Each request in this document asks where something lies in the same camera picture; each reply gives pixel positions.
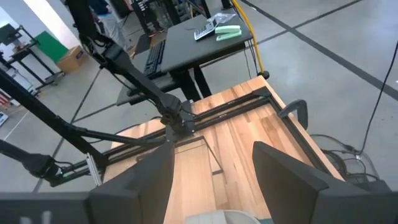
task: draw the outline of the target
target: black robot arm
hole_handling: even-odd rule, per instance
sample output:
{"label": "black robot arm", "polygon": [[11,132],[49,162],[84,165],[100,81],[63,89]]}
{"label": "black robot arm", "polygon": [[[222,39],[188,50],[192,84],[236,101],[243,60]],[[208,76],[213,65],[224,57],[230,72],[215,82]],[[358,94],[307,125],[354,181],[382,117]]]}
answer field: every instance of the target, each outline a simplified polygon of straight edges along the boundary
{"label": "black robot arm", "polygon": [[[112,74],[122,75],[151,99],[162,115],[163,124],[169,125],[176,133],[186,133],[187,128],[180,114],[181,101],[176,96],[162,92],[134,67],[128,54],[120,46],[97,31],[88,0],[66,0],[66,2],[85,50],[101,67]],[[98,48],[104,48],[104,51],[99,53]]]}

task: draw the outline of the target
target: power strip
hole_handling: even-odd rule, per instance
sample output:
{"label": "power strip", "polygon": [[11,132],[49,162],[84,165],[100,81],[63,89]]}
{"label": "power strip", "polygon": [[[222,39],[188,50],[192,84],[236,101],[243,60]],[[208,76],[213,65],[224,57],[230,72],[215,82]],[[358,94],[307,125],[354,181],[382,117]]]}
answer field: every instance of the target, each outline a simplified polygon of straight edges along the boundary
{"label": "power strip", "polygon": [[5,113],[0,112],[0,126],[2,126],[2,124],[4,124],[4,122],[6,122],[7,119],[8,119],[8,116]]}

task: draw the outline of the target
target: green object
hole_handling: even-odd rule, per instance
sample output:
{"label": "green object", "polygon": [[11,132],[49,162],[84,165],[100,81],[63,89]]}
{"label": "green object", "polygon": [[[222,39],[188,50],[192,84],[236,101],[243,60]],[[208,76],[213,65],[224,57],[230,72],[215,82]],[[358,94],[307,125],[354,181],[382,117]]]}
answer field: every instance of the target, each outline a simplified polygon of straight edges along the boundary
{"label": "green object", "polygon": [[216,28],[215,33],[223,34],[216,38],[216,41],[221,41],[242,35],[242,30],[241,26],[221,26]]}
{"label": "green object", "polygon": [[226,39],[230,39],[232,37],[237,37],[240,35],[242,35],[241,30],[239,30],[239,32],[233,32],[233,33],[229,33],[229,34],[219,35],[219,36],[217,36],[216,41],[226,40]]}
{"label": "green object", "polygon": [[241,30],[241,26],[232,25],[232,26],[221,26],[216,28],[216,34],[226,34],[226,33],[235,33]]}
{"label": "green object", "polygon": [[36,47],[55,63],[57,63],[68,52],[68,49],[47,31],[39,34],[35,39],[39,42]]}

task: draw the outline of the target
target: yellow cable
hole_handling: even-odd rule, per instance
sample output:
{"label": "yellow cable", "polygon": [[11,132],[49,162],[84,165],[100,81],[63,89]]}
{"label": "yellow cable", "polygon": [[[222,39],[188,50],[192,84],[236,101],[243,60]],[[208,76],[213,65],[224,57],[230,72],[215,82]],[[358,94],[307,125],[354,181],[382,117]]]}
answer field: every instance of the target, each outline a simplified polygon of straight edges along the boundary
{"label": "yellow cable", "polygon": [[257,59],[258,59],[258,61],[259,61],[260,72],[261,72],[261,73],[264,73],[264,68],[262,67],[260,52],[259,52],[259,49],[258,49],[258,47],[257,47],[257,40],[256,40],[256,36],[254,35],[253,28],[251,27],[248,18],[246,17],[246,15],[245,15],[245,13],[243,12],[241,6],[236,2],[236,0],[232,0],[232,3],[233,3],[234,6],[238,9],[239,13],[243,16],[243,19],[244,19],[245,23],[246,23],[246,24],[248,25],[248,27],[249,27],[250,33],[251,33],[251,35],[253,36],[254,48],[255,48],[255,50],[256,50]]}

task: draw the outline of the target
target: cardboard box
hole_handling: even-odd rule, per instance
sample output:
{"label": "cardboard box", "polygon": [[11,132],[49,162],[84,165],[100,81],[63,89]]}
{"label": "cardboard box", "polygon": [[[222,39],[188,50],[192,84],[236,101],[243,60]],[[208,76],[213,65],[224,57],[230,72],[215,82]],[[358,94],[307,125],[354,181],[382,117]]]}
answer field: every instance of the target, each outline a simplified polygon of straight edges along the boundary
{"label": "cardboard box", "polygon": [[63,72],[72,72],[83,65],[87,58],[88,55],[83,49],[80,46],[76,46],[68,50],[67,54],[57,62],[57,65]]}

